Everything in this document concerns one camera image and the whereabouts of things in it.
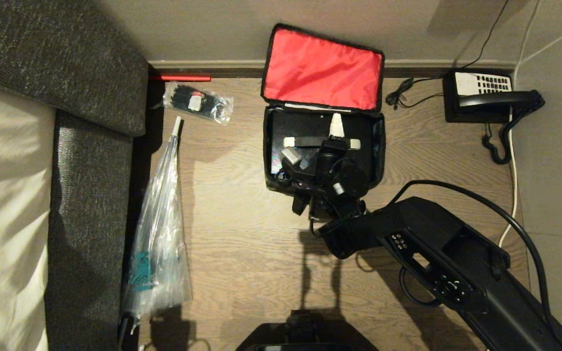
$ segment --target white cable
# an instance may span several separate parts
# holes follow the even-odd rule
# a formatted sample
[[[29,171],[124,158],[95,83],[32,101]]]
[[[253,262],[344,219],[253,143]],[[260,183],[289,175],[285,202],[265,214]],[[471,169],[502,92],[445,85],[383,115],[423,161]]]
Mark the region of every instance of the white cable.
[[[520,50],[520,57],[518,58],[517,64],[515,65],[515,70],[513,71],[513,78],[511,79],[511,87],[515,90],[515,80],[517,79],[517,72],[520,69],[520,64],[522,63],[522,57],[524,56],[524,49],[526,49],[526,41],[528,40],[528,35],[533,27],[533,22],[535,22],[535,18],[537,17],[537,12],[539,12],[539,7],[542,4],[542,0],[537,0],[537,4],[535,4],[535,10],[533,11],[533,15],[528,22],[528,26],[526,27],[526,32],[524,33],[524,39],[522,39],[522,49]],[[513,108],[509,111],[509,122],[513,120]],[[513,177],[513,208],[511,209],[511,217],[515,218],[515,214],[517,213],[517,200],[518,200],[518,181],[517,181],[517,165],[515,164],[515,153],[513,153],[513,129],[509,130],[509,151],[511,153],[511,176]],[[511,225],[507,225],[504,232],[500,236],[500,240],[498,240],[498,246],[502,247],[504,243],[504,238],[506,238],[506,234],[509,233],[511,230]]]

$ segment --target transparent plastic bag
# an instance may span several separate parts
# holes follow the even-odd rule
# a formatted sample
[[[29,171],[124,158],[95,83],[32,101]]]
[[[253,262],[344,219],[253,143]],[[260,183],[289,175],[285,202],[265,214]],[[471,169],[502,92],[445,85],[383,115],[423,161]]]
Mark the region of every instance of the transparent plastic bag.
[[[156,174],[147,186],[136,227],[121,310],[123,315],[134,317],[134,325],[143,315],[192,297],[179,187],[180,124],[178,117]]]
[[[185,111],[223,126],[227,126],[234,111],[234,98],[201,91],[180,82],[166,83],[162,103],[164,108]]]

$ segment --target wooden floor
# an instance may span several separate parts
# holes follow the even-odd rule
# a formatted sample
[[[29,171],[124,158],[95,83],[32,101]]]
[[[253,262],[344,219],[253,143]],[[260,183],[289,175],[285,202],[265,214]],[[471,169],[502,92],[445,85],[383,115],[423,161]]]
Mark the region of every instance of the wooden floor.
[[[400,82],[384,80],[383,98]],[[306,230],[307,211],[293,214],[292,198],[266,189],[260,83],[194,84],[233,96],[234,113],[227,127],[182,114],[181,191],[194,298],[143,321],[140,344],[159,351],[234,350],[259,324],[283,322],[292,309],[304,308],[345,319],[382,351],[484,350],[456,313],[410,303],[399,287],[400,266],[384,250],[336,260]],[[414,102],[441,90],[432,80],[406,97]],[[480,142],[482,125],[446,124],[439,97],[397,111],[383,103],[383,113],[385,171],[365,197],[368,209],[384,206],[409,180],[428,178],[464,186],[510,211],[509,167],[491,162]],[[178,114],[165,112],[164,142]],[[164,146],[154,154],[153,170]],[[435,200],[492,240],[504,230],[501,218],[463,195],[429,186],[412,187],[411,195]],[[512,273],[528,287],[517,234],[509,234],[505,247]]]

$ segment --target white bedsheet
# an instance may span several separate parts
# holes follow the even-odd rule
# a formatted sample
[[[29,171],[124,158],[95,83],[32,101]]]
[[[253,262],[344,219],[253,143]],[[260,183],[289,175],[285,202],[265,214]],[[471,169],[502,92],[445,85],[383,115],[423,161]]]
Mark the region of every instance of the white bedsheet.
[[[47,349],[54,120],[51,107],[0,91],[0,350]]]

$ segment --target black telephone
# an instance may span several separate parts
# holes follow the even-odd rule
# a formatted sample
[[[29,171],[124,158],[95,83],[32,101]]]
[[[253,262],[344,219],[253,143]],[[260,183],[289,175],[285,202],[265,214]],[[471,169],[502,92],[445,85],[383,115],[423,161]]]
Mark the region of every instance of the black telephone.
[[[513,91],[511,78],[498,74],[453,71],[443,78],[446,122],[508,123],[509,107],[535,104],[533,91]]]

